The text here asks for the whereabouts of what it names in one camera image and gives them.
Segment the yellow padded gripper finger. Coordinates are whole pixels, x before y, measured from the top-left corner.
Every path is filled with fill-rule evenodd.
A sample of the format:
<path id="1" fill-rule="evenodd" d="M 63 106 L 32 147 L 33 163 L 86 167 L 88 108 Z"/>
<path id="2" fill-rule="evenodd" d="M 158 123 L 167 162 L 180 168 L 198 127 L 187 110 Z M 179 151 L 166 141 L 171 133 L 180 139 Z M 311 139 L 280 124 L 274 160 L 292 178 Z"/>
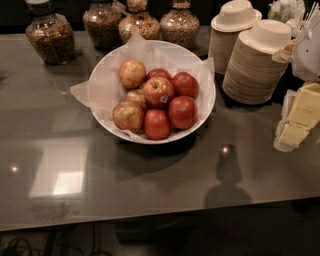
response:
<path id="1" fill-rule="evenodd" d="M 320 84 L 305 82 L 297 91 L 288 90 L 275 132 L 274 148 L 292 152 L 319 122 Z"/>
<path id="2" fill-rule="evenodd" d="M 272 55 L 272 60 L 277 63 L 290 63 L 292 61 L 292 54 L 295 42 L 291 41 L 281 49 L 277 50 Z"/>

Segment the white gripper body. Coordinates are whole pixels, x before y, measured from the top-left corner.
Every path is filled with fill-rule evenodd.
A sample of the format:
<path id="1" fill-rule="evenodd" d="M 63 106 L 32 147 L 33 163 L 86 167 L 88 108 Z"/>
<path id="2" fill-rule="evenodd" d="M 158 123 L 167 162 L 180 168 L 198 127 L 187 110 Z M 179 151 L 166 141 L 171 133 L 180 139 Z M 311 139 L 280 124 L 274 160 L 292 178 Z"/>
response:
<path id="1" fill-rule="evenodd" d="M 320 10 L 318 8 L 314 10 L 295 40 L 291 65 L 294 76 L 304 81 L 320 81 Z"/>

